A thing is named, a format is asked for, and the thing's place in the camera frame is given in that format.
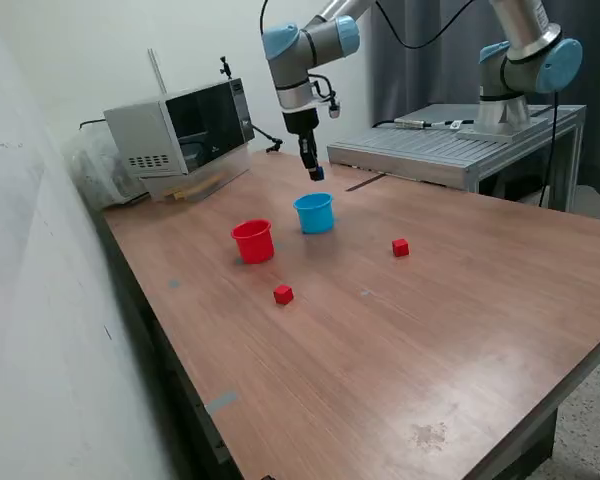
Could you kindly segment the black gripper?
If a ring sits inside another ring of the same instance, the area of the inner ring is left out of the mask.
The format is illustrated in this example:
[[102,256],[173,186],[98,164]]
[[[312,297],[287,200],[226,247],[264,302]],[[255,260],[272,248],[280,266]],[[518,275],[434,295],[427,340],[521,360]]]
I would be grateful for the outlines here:
[[319,125],[316,108],[283,114],[284,123],[290,134],[298,138],[300,158],[312,181],[319,180],[319,166],[317,146],[314,130]]

